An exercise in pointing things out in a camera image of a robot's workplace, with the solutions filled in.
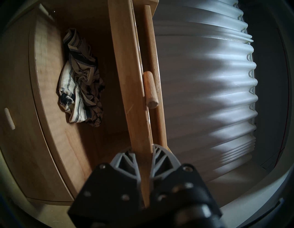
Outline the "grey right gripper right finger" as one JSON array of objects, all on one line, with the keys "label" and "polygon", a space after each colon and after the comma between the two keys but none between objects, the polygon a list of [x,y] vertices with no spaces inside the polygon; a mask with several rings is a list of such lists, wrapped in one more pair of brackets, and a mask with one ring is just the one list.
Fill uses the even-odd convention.
[{"label": "grey right gripper right finger", "polygon": [[168,198],[176,203],[190,197],[190,201],[206,204],[212,214],[222,217],[219,206],[193,165],[181,164],[172,152],[158,144],[153,145],[152,155],[150,206]]}]

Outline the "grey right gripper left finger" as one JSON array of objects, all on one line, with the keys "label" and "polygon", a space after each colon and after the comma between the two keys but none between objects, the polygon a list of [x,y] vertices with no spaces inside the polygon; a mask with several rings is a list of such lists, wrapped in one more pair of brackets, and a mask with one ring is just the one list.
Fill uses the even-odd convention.
[{"label": "grey right gripper left finger", "polygon": [[76,196],[68,215],[76,228],[98,228],[138,213],[141,175],[135,153],[122,151],[101,163]]}]

